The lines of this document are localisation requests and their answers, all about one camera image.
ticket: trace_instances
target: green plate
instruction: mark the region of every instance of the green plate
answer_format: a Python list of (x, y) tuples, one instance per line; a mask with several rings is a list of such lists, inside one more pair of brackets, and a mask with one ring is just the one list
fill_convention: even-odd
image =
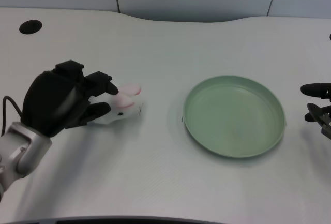
[(260, 83), (236, 76), (214, 77), (195, 86), (184, 104), (184, 121), (201, 145), (233, 158), (271, 149), (286, 126), (277, 97)]

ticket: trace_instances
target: black grommet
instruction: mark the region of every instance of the black grommet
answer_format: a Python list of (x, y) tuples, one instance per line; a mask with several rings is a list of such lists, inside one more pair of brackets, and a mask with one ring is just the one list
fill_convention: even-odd
[(30, 20), (30, 21), (24, 22), (20, 26), (20, 32), (22, 34), (34, 34), (34, 33), (38, 32), (41, 29), (41, 27), (42, 27), (42, 23), (40, 21)]

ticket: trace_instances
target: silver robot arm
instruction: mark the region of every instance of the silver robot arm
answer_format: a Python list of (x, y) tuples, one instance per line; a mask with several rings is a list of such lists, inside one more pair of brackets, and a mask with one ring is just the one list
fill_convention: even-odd
[(29, 175), (52, 145), (38, 131), (14, 122), (0, 138), (0, 199), (17, 179)]

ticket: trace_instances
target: white stuffed toy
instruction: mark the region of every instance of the white stuffed toy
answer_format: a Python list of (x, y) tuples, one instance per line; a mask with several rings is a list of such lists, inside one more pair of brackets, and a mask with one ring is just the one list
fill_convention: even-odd
[(138, 116), (144, 105), (140, 96), (141, 88), (137, 84), (129, 84), (118, 87), (118, 94), (115, 96), (104, 93), (98, 97), (92, 96), (89, 101), (91, 104), (107, 102), (111, 111), (104, 116), (95, 119), (93, 122), (98, 124), (109, 124), (115, 120)]

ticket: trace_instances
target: black cable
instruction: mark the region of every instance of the black cable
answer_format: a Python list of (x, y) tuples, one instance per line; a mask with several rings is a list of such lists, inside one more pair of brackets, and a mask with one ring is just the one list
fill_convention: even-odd
[(2, 101), (2, 132), (1, 136), (5, 134), (6, 131), (6, 100), (9, 100), (11, 104), (14, 106), (15, 110), (19, 114), (20, 118), (22, 118), (22, 111), (20, 110), (19, 106), (17, 106), (16, 102), (10, 97), (10, 96), (5, 96), (3, 101)]

